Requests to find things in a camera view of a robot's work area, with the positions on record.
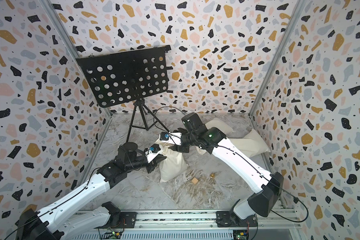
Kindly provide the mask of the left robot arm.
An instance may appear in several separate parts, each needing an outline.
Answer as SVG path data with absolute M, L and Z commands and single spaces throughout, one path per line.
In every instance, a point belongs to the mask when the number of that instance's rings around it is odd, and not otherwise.
M 60 200 L 40 209 L 21 214 L 17 240 L 68 240 L 88 230 L 105 227 L 122 227 L 126 219 L 121 210 L 111 202 L 103 203 L 96 210 L 74 218 L 73 215 L 99 195 L 109 191 L 126 179 L 128 173 L 146 169 L 151 173 L 166 159 L 163 147 L 153 144 L 139 150 L 136 143 L 120 145 L 116 157 L 96 168 L 89 179 Z

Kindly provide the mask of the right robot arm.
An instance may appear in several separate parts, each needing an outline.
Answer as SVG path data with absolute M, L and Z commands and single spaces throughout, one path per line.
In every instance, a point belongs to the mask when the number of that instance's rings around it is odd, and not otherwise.
M 250 187 L 253 194 L 244 200 L 239 200 L 231 208 L 233 220 L 244 220 L 257 214 L 268 217 L 283 190 L 284 177 L 276 172 L 255 164 L 249 157 L 237 149 L 220 129 L 208 129 L 196 113 L 182 117 L 185 128 L 179 128 L 181 146 L 196 146 L 217 157 L 233 169 Z

